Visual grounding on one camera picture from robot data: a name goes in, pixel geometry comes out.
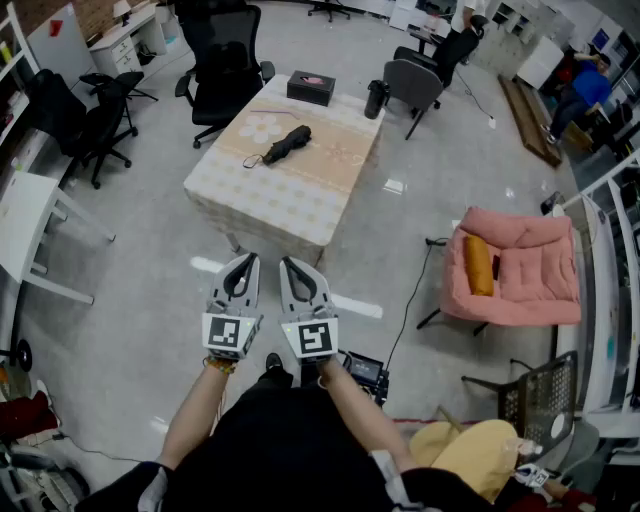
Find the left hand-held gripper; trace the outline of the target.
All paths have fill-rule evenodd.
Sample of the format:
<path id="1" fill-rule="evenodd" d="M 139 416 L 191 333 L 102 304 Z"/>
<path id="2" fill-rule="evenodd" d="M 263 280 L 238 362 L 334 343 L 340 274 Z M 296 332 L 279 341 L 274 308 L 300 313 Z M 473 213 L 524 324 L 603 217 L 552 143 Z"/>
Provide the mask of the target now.
<path id="1" fill-rule="evenodd" d="M 238 256 L 216 274 L 212 298 L 202 314 L 202 346 L 218 359 L 244 359 L 260 329 L 260 259 Z"/>

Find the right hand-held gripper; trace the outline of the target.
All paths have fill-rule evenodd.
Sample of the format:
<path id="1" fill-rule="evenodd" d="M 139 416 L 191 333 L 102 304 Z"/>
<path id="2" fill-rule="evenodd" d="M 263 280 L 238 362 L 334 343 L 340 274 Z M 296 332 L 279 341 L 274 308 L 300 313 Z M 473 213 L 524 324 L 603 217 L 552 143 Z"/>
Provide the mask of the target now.
<path id="1" fill-rule="evenodd" d="M 338 317 L 326 278 L 285 256 L 279 266 L 283 315 L 280 326 L 297 360 L 326 360 L 338 353 Z"/>

